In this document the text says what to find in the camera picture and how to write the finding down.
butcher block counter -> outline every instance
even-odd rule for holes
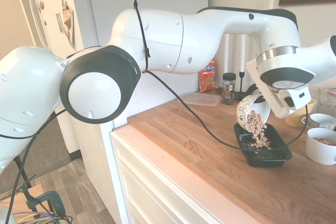
[[[235,101],[233,105],[220,102],[217,106],[190,107],[219,139],[238,146],[234,132],[237,104]],[[336,223],[336,165],[320,165],[307,157],[307,130],[290,145],[293,157],[282,167],[254,168],[247,164],[240,150],[213,139],[178,100],[134,115],[128,121],[126,128],[116,132],[121,131],[122,135],[124,130],[127,135],[130,132],[127,127],[141,132],[257,222]],[[267,123],[274,126],[286,143],[302,130],[288,126],[272,113]],[[214,205],[226,208],[224,202]]]

chip bag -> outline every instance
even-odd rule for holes
[[[217,88],[217,85],[215,84],[215,63],[216,61],[212,60],[203,70],[198,73],[200,92]]]

cup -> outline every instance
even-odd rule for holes
[[[320,90],[316,112],[336,118],[336,89]]]
[[[307,104],[308,107],[308,115],[311,114],[314,106],[316,104],[316,100],[314,98]],[[303,127],[304,123],[302,122],[302,118],[306,117],[306,107],[302,107],[295,111],[294,113],[290,114],[288,117],[285,118],[285,122],[292,127]]]
[[[261,120],[266,123],[271,107],[263,98],[262,94],[250,94],[244,97],[237,106],[237,121],[239,125],[246,131],[249,131],[246,128],[247,125],[247,116],[251,114],[251,111],[256,111],[261,115]]]
[[[304,124],[306,122],[306,117],[302,118],[302,123]],[[307,126],[310,128],[322,128],[327,130],[335,130],[336,127],[336,118],[326,115],[326,114],[320,114],[315,113],[311,114],[308,117],[308,123]]]
[[[306,153],[307,156],[322,165],[336,164],[336,146],[322,144],[314,138],[323,138],[336,144],[336,132],[327,129],[310,129],[307,134]]]
[[[308,89],[309,89],[310,96],[311,96],[312,98],[314,98],[316,101],[318,101],[320,88],[319,88],[319,87],[316,87],[316,86],[313,86],[313,85],[309,85],[309,86],[308,86]],[[311,111],[312,114],[317,113],[317,104],[318,104],[318,103],[315,103],[314,108],[313,108],[313,110]]]

small white bowl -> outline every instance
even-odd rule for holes
[[[322,128],[310,129],[307,133],[306,144],[306,153],[311,160],[322,165],[336,164],[336,146],[322,144],[316,141],[315,137],[336,143],[336,132]]]
[[[250,94],[244,97],[237,106],[237,121],[239,125],[246,131],[247,115],[251,113],[252,110],[256,111],[261,115],[261,119],[266,123],[271,107],[266,101],[256,102],[259,97],[262,97],[262,94]]]

black jar lid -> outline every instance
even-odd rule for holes
[[[235,73],[224,73],[223,74],[223,80],[234,81],[234,80],[236,80],[236,74]]]

